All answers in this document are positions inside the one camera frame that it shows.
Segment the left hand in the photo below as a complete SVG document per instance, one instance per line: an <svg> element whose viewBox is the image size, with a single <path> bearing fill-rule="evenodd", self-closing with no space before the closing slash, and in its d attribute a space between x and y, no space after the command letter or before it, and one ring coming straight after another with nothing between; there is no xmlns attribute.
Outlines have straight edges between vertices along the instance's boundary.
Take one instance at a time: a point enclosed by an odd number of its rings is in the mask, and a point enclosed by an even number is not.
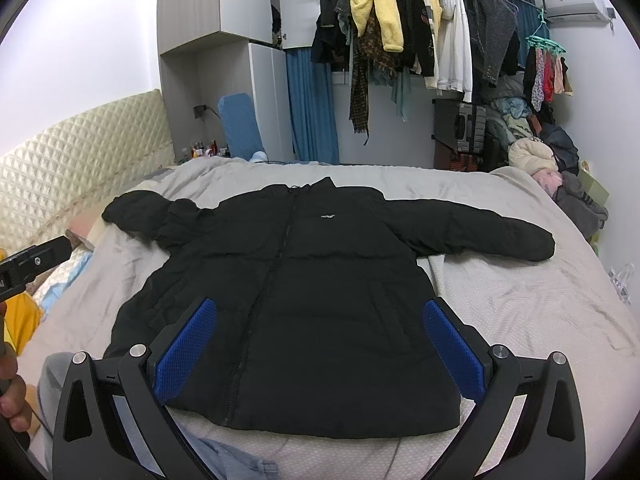
<svg viewBox="0 0 640 480"><path fill-rule="evenodd" d="M13 348L1 341L0 376L9 383L1 396L1 416L16 432L27 432L32 424L32 408L26 400L26 384L18 374L18 365Z"/></svg>

